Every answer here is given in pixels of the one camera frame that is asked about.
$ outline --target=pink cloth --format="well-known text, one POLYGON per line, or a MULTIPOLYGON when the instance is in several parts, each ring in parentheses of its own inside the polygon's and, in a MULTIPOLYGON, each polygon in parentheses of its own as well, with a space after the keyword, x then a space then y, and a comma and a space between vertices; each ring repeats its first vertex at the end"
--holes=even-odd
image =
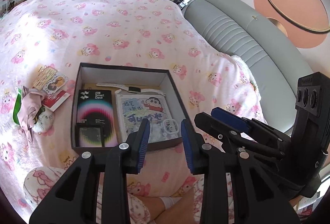
POLYGON ((17 117, 21 128, 24 130, 27 141, 32 143, 34 118, 36 117, 39 109, 41 108, 41 101, 44 99, 45 94, 41 91, 29 91, 22 99, 22 104, 17 117))
MULTIPOLYGON (((63 87, 70 94, 80 62, 166 69, 192 122, 214 107, 263 121, 258 96, 236 62, 211 47, 169 0, 28 0, 0 22, 0 54, 0 186, 25 221, 32 212, 22 191, 29 171, 66 169, 77 158, 70 144, 72 96, 32 144, 12 120, 17 87, 31 86, 47 66, 70 78, 63 87)), ((141 173, 128 175, 127 184, 136 195, 179 197, 198 179, 180 144, 147 153, 141 173)))

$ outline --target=small card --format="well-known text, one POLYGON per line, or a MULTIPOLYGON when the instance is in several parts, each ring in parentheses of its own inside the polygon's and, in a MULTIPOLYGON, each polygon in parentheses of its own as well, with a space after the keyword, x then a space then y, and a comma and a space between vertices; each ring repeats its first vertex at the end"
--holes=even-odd
POLYGON ((56 74, 57 70, 48 66, 34 81, 33 87, 41 90, 42 87, 56 74))
POLYGON ((47 94, 54 94, 65 85, 68 81, 68 77, 60 72, 56 72, 55 75, 44 85, 42 88, 47 94))
POLYGON ((54 112, 69 96, 70 94, 64 90, 57 94, 48 94, 43 99, 42 104, 54 112))

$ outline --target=book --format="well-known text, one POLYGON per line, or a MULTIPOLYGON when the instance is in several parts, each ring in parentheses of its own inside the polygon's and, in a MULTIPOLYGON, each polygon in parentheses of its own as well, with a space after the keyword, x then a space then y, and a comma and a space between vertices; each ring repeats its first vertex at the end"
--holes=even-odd
POLYGON ((117 94, 116 104, 123 142, 130 133, 138 131, 145 118, 150 121, 148 143, 179 137, 179 127, 173 124, 166 99, 161 94, 117 94))
POLYGON ((111 91, 79 90, 77 123, 84 123, 85 128, 91 126, 88 130, 80 128, 80 147, 100 147, 100 134, 103 136, 101 141, 104 142, 104 147, 116 146, 118 142, 114 129, 111 91), (101 125, 103 131, 96 132, 96 125, 101 125))

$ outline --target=cartoon character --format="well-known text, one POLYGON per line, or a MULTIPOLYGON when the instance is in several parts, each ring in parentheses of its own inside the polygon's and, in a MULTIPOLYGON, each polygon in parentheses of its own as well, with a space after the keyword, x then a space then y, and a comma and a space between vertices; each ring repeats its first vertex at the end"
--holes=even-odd
POLYGON ((48 20, 43 20, 41 22, 38 23, 37 27, 40 27, 40 28, 46 28, 48 27, 48 25, 51 23, 51 20, 48 19, 48 20))
POLYGON ((209 82, 211 84, 213 84, 214 86, 218 87, 220 85, 220 82, 221 82, 221 75, 220 73, 212 73, 210 74, 209 76, 209 82))
POLYGON ((103 15, 103 14, 104 14, 104 12, 101 11, 101 10, 93 10, 93 11, 92 11, 92 15, 95 15, 95 16, 103 15))
POLYGON ((14 107, 14 99, 10 93, 5 93, 2 97, 1 104, 1 113, 5 114, 10 112, 10 110, 14 107))
POLYGON ((0 157, 1 160, 3 160, 6 164, 6 166, 9 167, 11 171, 14 171, 14 151, 12 146, 7 142, 7 146, 4 144, 0 147, 0 157))
POLYGON ((115 48, 115 50, 126 48, 126 47, 128 47, 128 45, 129 45, 129 42, 124 41, 124 40, 116 40, 113 43, 113 47, 115 48))
POLYGON ((14 42, 19 40, 19 38, 21 38, 21 34, 15 34, 10 44, 14 44, 14 42))
POLYGON ((13 31, 8 31, 5 35, 5 39, 7 39, 11 34, 12 34, 13 31))
POLYGON ((140 29, 139 32, 142 34, 143 37, 145 38, 150 38, 151 34, 150 31, 145 31, 143 29, 140 29))
POLYGON ((35 171, 33 176, 37 178, 37 181, 40 185, 46 185, 50 188, 54 186, 54 182, 49 179, 42 170, 35 171))
POLYGON ((76 4, 74 7, 77 8, 78 10, 81 10, 86 7, 86 4, 76 4))
POLYGON ((83 22, 83 19, 81 17, 73 17, 70 19, 72 23, 78 23, 78 24, 81 24, 83 22))
POLYGON ((38 12, 32 12, 31 14, 29 14, 29 17, 36 16, 37 14, 39 14, 39 13, 38 12))
POLYGON ((248 83, 248 79, 245 77, 245 75, 242 71, 240 71, 240 80, 245 84, 248 83))
POLYGON ((261 120, 261 108, 258 105, 254 105, 251 108, 251 111, 254 112, 255 118, 260 121, 261 120))
POLYGON ((146 100, 146 102, 143 105, 151 110, 156 110, 160 112, 163 111, 162 105, 158 98, 150 97, 146 100))
POLYGON ((200 53, 201 53, 201 51, 199 51, 198 49, 196 49, 196 48, 190 48, 188 55, 191 56, 191 57, 196 57, 200 53))
POLYGON ((60 13, 58 13, 58 12, 51 12, 51 13, 49 13, 48 15, 59 15, 60 13))
POLYGON ((24 51, 24 50, 19 51, 19 52, 18 52, 18 53, 17 53, 17 54, 11 59, 11 62, 14 63, 14 64, 21 63, 21 62, 24 60, 24 58, 23 58, 24 54, 25 54, 25 51, 24 51))
POLYGON ((162 14, 162 12, 160 12, 160 11, 153 11, 152 14, 154 16, 160 16, 162 14))
POLYGON ((167 43, 172 43, 172 41, 175 39, 175 37, 172 33, 162 35, 162 38, 167 43))
POLYGON ((85 51, 84 55, 100 55, 99 48, 92 43, 87 44, 83 50, 85 51))
POLYGON ((188 35, 189 37, 193 37, 194 34, 191 33, 190 31, 184 31, 184 34, 188 35))
POLYGON ((173 71, 176 75, 179 76, 181 80, 183 80, 184 77, 187 75, 187 68, 185 65, 183 66, 175 65, 173 71))
POLYGON ((167 19, 162 19, 162 20, 160 21, 160 23, 161 23, 161 24, 167 24, 167 23, 171 23, 171 21, 170 21, 170 20, 167 20, 167 19))
POLYGON ((141 182, 136 184, 131 183, 127 186, 127 191, 130 194, 137 195, 137 196, 148 196, 150 192, 151 186, 150 184, 141 185, 141 182))
POLYGON ((226 107, 227 111, 232 114, 238 115, 240 113, 241 104, 239 104, 235 99, 231 100, 231 103, 226 107))
POLYGON ((135 19, 136 19, 136 20, 143 20, 143 19, 145 19, 145 17, 142 16, 142 15, 137 15, 137 16, 135 17, 135 19))
POLYGON ((108 23, 107 26, 108 27, 121 27, 121 25, 117 21, 112 21, 112 22, 108 23))
POLYGON ((201 101, 205 100, 205 97, 199 92, 189 91, 189 94, 189 102, 196 107, 199 106, 201 101))
POLYGON ((128 15, 128 12, 126 10, 123 10, 123 9, 120 9, 118 11, 118 13, 120 13, 121 15, 124 15, 124 16, 128 15))
POLYGON ((65 31, 61 29, 55 29, 53 35, 51 36, 51 39, 61 40, 67 37, 69 37, 69 35, 65 31))
POLYGON ((176 191, 176 193, 174 193, 171 196, 172 197, 183 196, 185 193, 187 193, 190 190, 190 188, 194 185, 195 181, 196 181, 196 178, 194 178, 193 176, 187 177, 187 179, 184 181, 182 186, 176 191))
POLYGON ((85 36, 90 36, 97 32, 97 28, 84 27, 82 31, 85 34, 85 36))
POLYGON ((65 84, 65 79, 62 76, 56 78, 56 81, 50 83, 47 89, 50 91, 55 91, 57 88, 61 88, 65 84))
POLYGON ((161 50, 159 50, 158 48, 151 48, 151 51, 149 52, 149 56, 154 59, 156 59, 156 58, 164 59, 165 58, 165 56, 163 55, 161 50))

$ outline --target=hello kitty plush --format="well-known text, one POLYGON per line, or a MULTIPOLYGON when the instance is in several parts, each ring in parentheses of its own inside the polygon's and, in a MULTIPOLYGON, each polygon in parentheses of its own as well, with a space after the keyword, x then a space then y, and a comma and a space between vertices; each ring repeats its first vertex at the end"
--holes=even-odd
POLYGON ((172 33, 169 33, 169 34, 162 35, 162 38, 165 42, 172 43, 172 41, 174 39, 174 35, 172 33))
POLYGON ((151 51, 149 52, 149 56, 154 59, 156 59, 156 58, 164 59, 165 58, 165 56, 163 55, 161 50, 159 50, 158 48, 151 48, 151 51))
POLYGON ((108 23, 107 26, 108 27, 121 27, 121 25, 117 21, 112 21, 112 22, 108 23))
POLYGON ((231 103, 227 106, 227 111, 232 114, 238 115, 240 113, 241 104, 239 104, 235 99, 231 100, 231 103))
POLYGON ((5 93, 5 95, 2 97, 2 103, 1 103, 1 113, 5 114, 11 111, 11 109, 14 107, 14 99, 10 93, 5 93))
POLYGON ((218 87, 220 85, 220 82, 221 82, 221 75, 220 73, 212 73, 210 76, 209 76, 209 82, 211 84, 213 84, 214 86, 218 87))
POLYGON ((126 48, 128 47, 128 45, 129 42, 124 40, 117 40, 113 43, 113 47, 115 48, 115 50, 126 48))
POLYGON ((142 34, 143 37, 149 38, 150 37, 150 31, 145 31, 143 29, 140 29, 139 32, 142 34))
POLYGON ((189 102, 196 107, 198 107, 201 101, 205 100, 205 97, 199 92, 190 91, 189 93, 190 93, 189 102))
POLYGON ((187 75, 187 68, 185 65, 183 66, 175 65, 173 71, 176 75, 179 76, 181 80, 183 80, 184 77, 187 75))
POLYGON ((188 55, 191 57, 196 57, 201 53, 197 48, 190 48, 188 55))
POLYGON ((45 133, 53 126, 55 116, 50 109, 42 106, 39 109, 36 117, 37 122, 32 127, 34 132, 45 133))
POLYGON ((84 27, 82 31, 85 34, 85 36, 90 36, 97 32, 97 28, 84 27))
POLYGON ((12 146, 7 142, 7 146, 5 144, 2 144, 0 147, 0 157, 1 160, 5 162, 6 166, 8 166, 8 168, 11 171, 14 171, 15 167, 14 167, 14 151, 12 146))
POLYGON ((46 28, 48 27, 48 25, 51 23, 51 20, 48 19, 48 20, 43 20, 41 22, 38 23, 37 27, 40 27, 40 28, 46 28))

